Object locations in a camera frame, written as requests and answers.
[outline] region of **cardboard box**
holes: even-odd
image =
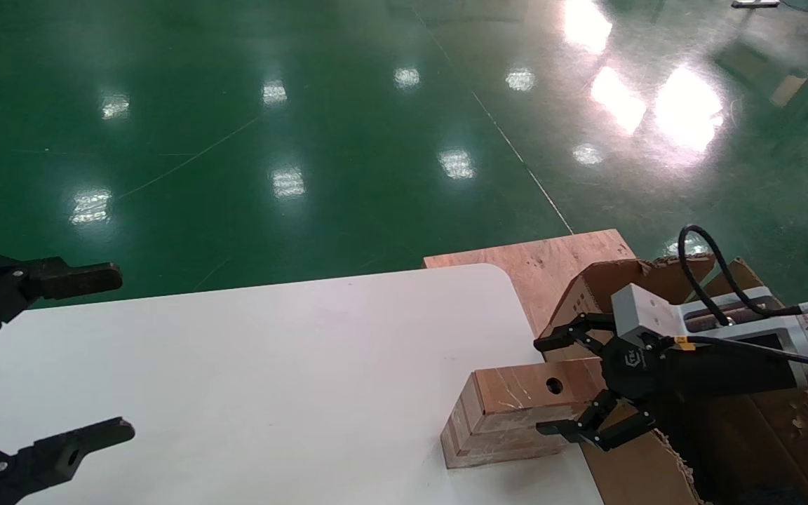
[[[711,256],[699,255],[690,265],[700,279],[714,263]],[[732,262],[731,270],[744,290],[761,285],[743,262]],[[684,303],[692,294],[675,258],[595,263],[570,283],[542,335],[569,323],[580,312],[612,312],[610,295],[631,282],[671,304]],[[706,290],[712,295],[730,291],[721,274]],[[609,339],[605,333],[596,337]],[[572,346],[545,358],[584,357],[584,352]],[[632,411],[631,406],[620,406],[608,424]],[[678,405],[676,415],[692,439],[693,447],[682,447],[684,454],[693,454],[691,464],[659,431],[608,453],[590,445],[583,447],[606,505],[695,505],[705,502],[698,489],[703,498],[718,498],[719,503],[808,504],[808,390]]]

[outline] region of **white object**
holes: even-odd
[[[137,429],[22,505],[600,505],[578,445],[445,469],[469,372],[540,358],[491,265],[34,310],[0,332],[0,450]]]

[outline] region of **floor line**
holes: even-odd
[[[560,221],[562,221],[564,226],[567,227],[567,230],[570,231],[570,234],[575,234],[572,227],[570,226],[570,223],[567,223],[567,220],[565,219],[565,217],[563,217],[563,213],[559,210],[557,204],[554,203],[553,199],[551,198],[551,195],[548,194],[547,189],[545,189],[544,186],[541,185],[541,182],[539,182],[538,177],[535,176],[535,172],[532,172],[532,167],[529,167],[529,164],[526,163],[525,160],[523,160],[523,157],[519,154],[519,151],[517,151],[516,147],[513,146],[513,142],[510,141],[510,138],[507,137],[507,134],[504,133],[500,125],[497,124],[497,121],[494,120],[494,116],[491,115],[491,112],[488,111],[488,108],[484,105],[484,103],[482,103],[482,100],[478,98],[476,92],[472,90],[472,88],[469,86],[469,84],[466,82],[465,79],[463,79],[458,75],[457,70],[455,68],[455,64],[451,60],[451,57],[448,55],[448,51],[446,51],[445,48],[443,48],[442,43],[438,41],[435,33],[432,32],[432,29],[429,29],[429,26],[426,25],[426,21],[423,20],[423,16],[420,16],[419,13],[417,12],[417,9],[414,9],[413,6],[410,7],[410,10],[411,12],[413,12],[414,16],[417,16],[417,19],[419,20],[420,24],[423,25],[423,28],[426,29],[426,31],[429,33],[429,37],[432,38],[432,42],[435,42],[439,50],[442,51],[442,54],[445,55],[445,60],[448,61],[448,66],[451,67],[451,70],[453,71],[454,75],[457,76],[457,78],[461,81],[461,83],[463,83],[463,86],[466,86],[466,88],[472,94],[472,97],[476,99],[478,106],[480,106],[482,108],[482,111],[485,111],[485,115],[489,119],[491,119],[491,124],[493,124],[494,127],[497,128],[497,133],[501,134],[501,137],[503,137],[504,141],[507,143],[507,146],[509,146],[510,150],[512,150],[513,153],[516,154],[516,159],[518,159],[520,163],[523,164],[523,168],[525,168],[526,172],[529,173],[529,176],[532,177],[532,181],[535,181],[535,185],[538,186],[538,189],[541,190],[541,194],[544,195],[544,198],[547,198],[548,203],[551,204],[551,207],[554,208],[555,212],[557,212],[558,217],[560,217]]]
[[[254,121],[257,121],[257,119],[258,119],[258,118],[260,118],[260,116],[255,116],[253,119],[251,119],[251,121],[248,121],[247,123],[245,123],[245,124],[241,125],[241,127],[238,127],[237,129],[235,129],[235,130],[233,131],[233,133],[230,133],[230,134],[228,134],[226,137],[221,138],[221,140],[216,141],[214,144],[211,144],[210,146],[205,147],[205,149],[204,149],[203,151],[201,151],[200,153],[198,153],[198,154],[196,154],[195,156],[193,156],[193,157],[189,158],[188,160],[186,160],[186,161],[184,161],[184,162],[182,162],[182,163],[178,164],[177,166],[174,166],[174,167],[173,167],[173,168],[171,168],[170,170],[167,170],[167,172],[165,172],[165,173],[161,173],[161,175],[159,175],[159,176],[155,177],[154,179],[151,179],[151,181],[145,182],[145,184],[144,184],[144,185],[141,185],[141,186],[139,186],[138,188],[135,188],[135,189],[131,189],[130,191],[127,191],[126,193],[124,193],[124,194],[120,195],[119,197],[116,197],[116,198],[115,198],[115,201],[117,201],[118,199],[124,198],[124,197],[128,197],[129,195],[131,195],[131,194],[133,194],[133,193],[135,193],[135,192],[139,191],[139,189],[144,189],[144,188],[147,188],[148,186],[151,186],[151,185],[152,185],[152,184],[154,184],[155,182],[161,181],[161,179],[163,179],[164,177],[167,177],[167,176],[168,176],[168,175],[170,175],[171,173],[176,172],[176,170],[179,170],[179,169],[181,169],[182,167],[186,166],[187,164],[194,162],[196,159],[198,159],[198,158],[202,157],[202,155],[203,155],[203,154],[205,154],[206,152],[208,152],[208,151],[210,151],[211,149],[213,149],[213,148],[215,148],[215,147],[219,146],[219,144],[224,143],[224,141],[225,141],[225,140],[228,140],[228,138],[229,138],[229,137],[233,137],[233,135],[235,135],[235,134],[237,134],[238,132],[242,131],[243,129],[245,129],[245,128],[249,127],[249,125],[250,125],[251,123],[253,123]]]
[[[230,262],[231,259],[233,259],[233,255],[227,256],[227,258],[224,261],[222,261],[219,265],[215,266],[214,269],[212,269],[212,271],[209,271],[208,275],[205,275],[205,278],[202,278],[201,281],[199,281],[198,284],[196,284],[195,287],[192,288],[192,291],[198,291],[198,287],[200,285],[204,284],[205,281],[211,278],[211,276],[214,275],[214,273],[218,271],[218,269],[221,269],[222,267],[224,267],[224,265]]]

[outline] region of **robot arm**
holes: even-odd
[[[121,284],[121,271],[112,263],[69,267],[61,258],[21,262],[0,256],[0,329],[39,298],[77,297]],[[133,426],[118,417],[37,440],[16,454],[0,451],[0,505],[68,482],[87,454],[134,435]]]
[[[657,420],[650,406],[667,396],[693,399],[806,387],[808,303],[782,308],[767,288],[743,294],[746,301],[732,293],[673,306],[629,284],[612,296],[613,314],[579,314],[551,336],[537,339],[535,349],[541,352],[577,344],[599,356],[607,389],[578,419],[541,422],[536,429],[606,451],[653,429]],[[711,307],[727,325],[718,323]],[[600,342],[591,330],[613,337]],[[638,411],[600,429],[619,399]]]

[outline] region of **plywood board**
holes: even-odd
[[[535,336],[541,334],[570,281],[596,262],[635,258],[616,230],[514,243],[451,255],[428,256],[427,269],[490,263],[503,269],[523,305]]]

